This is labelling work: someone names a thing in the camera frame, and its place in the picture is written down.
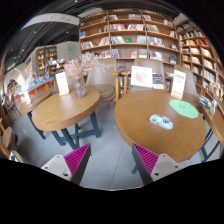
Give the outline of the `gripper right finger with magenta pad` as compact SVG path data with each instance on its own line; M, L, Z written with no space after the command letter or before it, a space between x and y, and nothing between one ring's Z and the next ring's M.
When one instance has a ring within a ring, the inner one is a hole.
M132 144L132 155L144 185L182 169L169 155L158 155L135 143Z

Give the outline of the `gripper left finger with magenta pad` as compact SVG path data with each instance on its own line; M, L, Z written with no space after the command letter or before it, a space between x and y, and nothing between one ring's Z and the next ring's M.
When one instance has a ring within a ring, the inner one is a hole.
M86 144L65 156L55 155L42 166L42 169L79 185L90 155L91 147Z

